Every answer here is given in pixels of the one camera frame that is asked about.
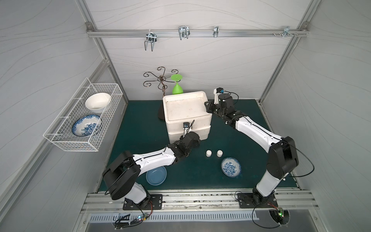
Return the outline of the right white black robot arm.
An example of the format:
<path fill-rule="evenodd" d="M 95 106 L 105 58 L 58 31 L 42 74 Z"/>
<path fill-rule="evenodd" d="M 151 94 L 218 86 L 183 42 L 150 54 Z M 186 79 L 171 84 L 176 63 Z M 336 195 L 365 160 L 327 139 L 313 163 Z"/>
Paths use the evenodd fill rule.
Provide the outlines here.
<path fill-rule="evenodd" d="M 245 134 L 267 152 L 266 172 L 253 188 L 251 197 L 256 206 L 266 202 L 280 182 L 299 165 L 294 140 L 270 132 L 243 112 L 237 111 L 229 94 L 219 94 L 204 105 L 206 112 L 218 115 L 226 125 Z"/>

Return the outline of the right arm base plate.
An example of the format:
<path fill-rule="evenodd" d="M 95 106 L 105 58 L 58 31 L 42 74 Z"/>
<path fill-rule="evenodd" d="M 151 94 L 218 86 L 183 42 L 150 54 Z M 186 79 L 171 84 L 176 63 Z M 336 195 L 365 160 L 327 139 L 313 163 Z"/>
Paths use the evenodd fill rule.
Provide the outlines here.
<path fill-rule="evenodd" d="M 239 203 L 239 208 L 254 209 L 256 208 L 278 208 L 277 200 L 274 194 L 263 197 L 259 193 L 242 193 L 237 192 L 235 199 Z"/>

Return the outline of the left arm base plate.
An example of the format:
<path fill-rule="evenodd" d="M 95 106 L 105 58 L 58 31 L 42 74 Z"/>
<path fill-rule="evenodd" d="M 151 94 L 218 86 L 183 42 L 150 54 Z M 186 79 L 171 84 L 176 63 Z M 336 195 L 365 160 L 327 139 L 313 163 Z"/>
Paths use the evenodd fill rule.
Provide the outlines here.
<path fill-rule="evenodd" d="M 123 210 L 161 210 L 162 203 L 162 194 L 150 194 L 137 204 L 126 198 L 123 204 Z"/>

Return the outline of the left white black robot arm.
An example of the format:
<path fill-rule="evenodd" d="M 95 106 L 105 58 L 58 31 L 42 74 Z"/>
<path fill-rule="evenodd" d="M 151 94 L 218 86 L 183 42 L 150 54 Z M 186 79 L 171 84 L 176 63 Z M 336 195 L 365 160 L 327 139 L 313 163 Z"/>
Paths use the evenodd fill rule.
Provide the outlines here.
<path fill-rule="evenodd" d="M 189 132 L 184 137 L 168 144 L 165 148 L 146 154 L 121 153 L 103 172 L 102 179 L 107 186 L 105 195 L 112 200 L 128 199 L 140 209 L 145 209 L 151 201 L 151 195 L 137 178 L 153 169 L 177 164 L 189 156 L 193 148 L 200 146 L 200 137 Z"/>

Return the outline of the white three-drawer cabinet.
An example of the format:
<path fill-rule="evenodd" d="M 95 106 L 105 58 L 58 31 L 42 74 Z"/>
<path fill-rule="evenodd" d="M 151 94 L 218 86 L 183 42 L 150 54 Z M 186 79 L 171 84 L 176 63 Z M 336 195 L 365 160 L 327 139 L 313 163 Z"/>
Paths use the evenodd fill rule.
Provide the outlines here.
<path fill-rule="evenodd" d="M 203 91 L 169 95 L 163 98 L 164 115 L 170 143 L 179 140 L 187 132 L 184 123 L 189 123 L 200 140 L 206 140 L 211 129 L 212 114 L 206 112 L 208 101 Z"/>

